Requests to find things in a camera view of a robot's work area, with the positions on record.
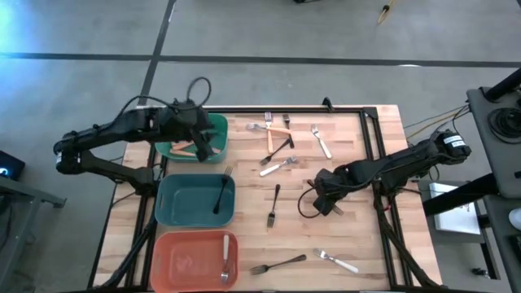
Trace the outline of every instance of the black equipment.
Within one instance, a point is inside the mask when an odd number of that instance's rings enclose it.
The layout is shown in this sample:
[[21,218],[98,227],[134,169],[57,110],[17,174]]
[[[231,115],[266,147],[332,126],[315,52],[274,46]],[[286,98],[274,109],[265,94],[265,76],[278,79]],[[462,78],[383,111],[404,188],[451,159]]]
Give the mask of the black equipment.
[[521,68],[510,74],[506,79],[490,88],[485,90],[480,88],[485,98],[490,102],[497,102],[497,100],[505,94],[519,89],[521,85]]
[[434,132],[417,145],[379,160],[354,161],[335,168],[333,172],[322,169],[313,183],[318,194],[313,206],[327,216],[338,200],[371,183],[375,183],[379,194],[391,195],[410,177],[423,177],[436,164],[460,164],[470,154],[471,149],[459,134],[445,130]]
[[89,150],[113,142],[179,142],[193,141],[197,159],[213,155],[206,129],[213,128],[208,113],[193,101],[176,102],[167,107],[149,107],[122,112],[114,121],[93,125],[79,132],[71,131],[54,146],[56,169],[63,174],[96,173],[112,180],[127,181],[142,195],[153,189],[152,168],[128,168],[96,158]]

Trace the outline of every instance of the black fork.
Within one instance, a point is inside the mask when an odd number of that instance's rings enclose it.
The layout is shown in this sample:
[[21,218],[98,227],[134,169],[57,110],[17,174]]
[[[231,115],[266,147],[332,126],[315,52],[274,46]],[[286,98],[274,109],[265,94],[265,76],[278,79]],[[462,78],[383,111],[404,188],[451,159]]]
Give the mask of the black fork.
[[222,192],[225,190],[226,183],[228,183],[231,172],[233,170],[234,170],[234,167],[231,167],[231,166],[226,167],[225,175],[221,178],[221,182],[222,182],[221,193],[219,194],[219,199],[217,199],[217,202],[215,203],[215,207],[213,207],[214,214],[219,213],[219,207],[221,206]]

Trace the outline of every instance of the metal stand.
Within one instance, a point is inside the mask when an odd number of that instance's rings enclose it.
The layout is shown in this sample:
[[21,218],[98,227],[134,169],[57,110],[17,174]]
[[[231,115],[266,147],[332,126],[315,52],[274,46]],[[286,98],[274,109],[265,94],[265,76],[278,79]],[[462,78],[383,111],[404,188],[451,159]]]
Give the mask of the metal stand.
[[0,291],[6,291],[9,277],[16,268],[17,262],[24,248],[27,238],[31,235],[31,228],[40,208],[40,204],[52,203],[55,208],[63,208],[67,199],[33,189],[20,182],[0,177],[0,193],[11,196],[8,213],[15,211],[16,216],[8,219],[12,223],[7,241],[0,251]]

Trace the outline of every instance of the teal tray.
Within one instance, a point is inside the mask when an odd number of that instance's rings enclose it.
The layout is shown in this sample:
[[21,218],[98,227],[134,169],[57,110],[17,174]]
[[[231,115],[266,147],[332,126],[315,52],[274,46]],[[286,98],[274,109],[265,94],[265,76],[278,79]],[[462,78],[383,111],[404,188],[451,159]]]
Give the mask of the teal tray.
[[[228,149],[228,120],[223,115],[214,113],[209,113],[208,118],[210,120],[210,123],[212,123],[215,126],[214,129],[210,129],[208,131],[209,133],[214,133],[214,137],[210,141],[210,146],[218,150],[221,150],[221,152],[219,154],[215,154],[208,157],[203,163],[218,164],[226,158],[226,152]],[[157,142],[155,144],[155,148],[161,155],[164,155],[172,161],[184,163],[199,162],[196,157],[171,154],[171,142]],[[188,151],[191,153],[195,153],[196,150],[197,148],[195,147],[195,145],[191,145],[183,149],[183,151]]]
[[222,227],[235,210],[235,182],[229,177],[218,214],[213,207],[221,192],[223,174],[173,174],[161,180],[155,218],[162,225]]

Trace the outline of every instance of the plastic tray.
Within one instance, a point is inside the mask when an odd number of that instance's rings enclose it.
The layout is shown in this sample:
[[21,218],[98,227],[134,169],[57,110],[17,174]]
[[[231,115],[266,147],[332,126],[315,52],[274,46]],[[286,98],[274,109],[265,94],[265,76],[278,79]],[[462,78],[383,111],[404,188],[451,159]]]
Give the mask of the plastic tray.
[[[222,162],[226,158],[226,151],[228,149],[228,120],[223,115],[215,113],[209,113],[208,118],[210,122],[215,126],[214,129],[208,131],[209,133],[214,133],[215,135],[210,141],[210,146],[218,150],[221,150],[221,152],[219,154],[215,154],[208,157],[203,163],[217,164]],[[199,162],[197,158],[194,156],[171,154],[171,142],[157,142],[155,144],[155,148],[161,155],[164,155],[165,157],[176,162]],[[190,153],[195,153],[197,148],[195,147],[195,145],[192,145],[182,150]]]
[[[223,238],[230,236],[229,277],[221,283]],[[158,293],[228,291],[237,281],[239,246],[229,231],[191,231],[163,234],[154,246],[151,285]]]
[[213,207],[221,192],[224,174],[173,174],[159,187],[155,218],[163,225],[222,227],[231,222],[235,209],[235,182],[229,177],[218,214]]

